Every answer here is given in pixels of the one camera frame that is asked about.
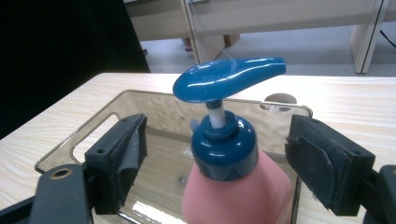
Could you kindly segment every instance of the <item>clear plastic tray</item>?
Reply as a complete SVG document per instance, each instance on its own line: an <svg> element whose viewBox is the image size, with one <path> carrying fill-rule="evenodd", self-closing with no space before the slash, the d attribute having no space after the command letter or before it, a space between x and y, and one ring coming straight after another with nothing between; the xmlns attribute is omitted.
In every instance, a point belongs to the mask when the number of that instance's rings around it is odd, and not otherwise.
<svg viewBox="0 0 396 224"><path fill-rule="evenodd" d="M286 162L284 145L291 115L312 117L312 111L303 105L228 99L224 100L224 108L253 124L259 149L288 174L295 191L294 223L300 182ZM181 102L172 94L124 91L38 161L35 168L43 173L61 164L83 163L84 152L101 135L119 119L137 113L148 117L148 156L119 215L97 218L111 223L184 223L181 200L193 165L190 122L206 115L204 105Z"/></svg>

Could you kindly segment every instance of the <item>pink bottle body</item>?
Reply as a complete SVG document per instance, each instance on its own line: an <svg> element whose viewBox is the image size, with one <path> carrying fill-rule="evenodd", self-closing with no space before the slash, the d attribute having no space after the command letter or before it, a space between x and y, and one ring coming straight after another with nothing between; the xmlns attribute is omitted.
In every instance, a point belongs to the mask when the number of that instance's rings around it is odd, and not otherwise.
<svg viewBox="0 0 396 224"><path fill-rule="evenodd" d="M265 153L253 171L234 181L202 175L193 165L182 214L188 224L290 223L292 188L288 176Z"/></svg>

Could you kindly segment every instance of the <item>pump dispenser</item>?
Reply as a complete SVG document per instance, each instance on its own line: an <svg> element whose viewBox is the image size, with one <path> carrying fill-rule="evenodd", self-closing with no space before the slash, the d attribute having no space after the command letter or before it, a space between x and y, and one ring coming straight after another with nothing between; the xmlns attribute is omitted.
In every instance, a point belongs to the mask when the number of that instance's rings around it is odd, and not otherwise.
<svg viewBox="0 0 396 224"><path fill-rule="evenodd" d="M253 126L222 106L223 98L285 72L280 58L221 60L198 64L175 82L178 99L208 109L191 138L195 164L182 204L189 224L290 222L289 178L258 150Z"/></svg>

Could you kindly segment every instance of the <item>light wood tabletop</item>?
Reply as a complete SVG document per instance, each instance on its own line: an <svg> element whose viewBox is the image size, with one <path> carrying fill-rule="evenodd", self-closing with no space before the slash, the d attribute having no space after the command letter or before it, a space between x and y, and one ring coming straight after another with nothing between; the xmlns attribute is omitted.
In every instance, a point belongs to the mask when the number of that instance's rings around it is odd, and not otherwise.
<svg viewBox="0 0 396 224"><path fill-rule="evenodd" d="M0 209L35 194L35 163L125 90L172 92L177 74L101 74L0 141ZM231 98L293 95L323 121L376 155L375 170L396 163L396 78L274 77ZM336 217L302 187L298 223L361 223Z"/></svg>

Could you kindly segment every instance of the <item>blue pump head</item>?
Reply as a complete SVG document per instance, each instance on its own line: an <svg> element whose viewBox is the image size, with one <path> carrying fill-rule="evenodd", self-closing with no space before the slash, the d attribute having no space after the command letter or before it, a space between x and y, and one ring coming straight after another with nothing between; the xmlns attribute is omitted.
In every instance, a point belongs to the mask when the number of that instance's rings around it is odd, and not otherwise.
<svg viewBox="0 0 396 224"><path fill-rule="evenodd" d="M175 96L189 103L205 103L208 115L194 130L191 149L201 173L218 181L249 174L258 159L253 126L230 111L222 99L286 72L281 58L219 60L198 64L175 82Z"/></svg>

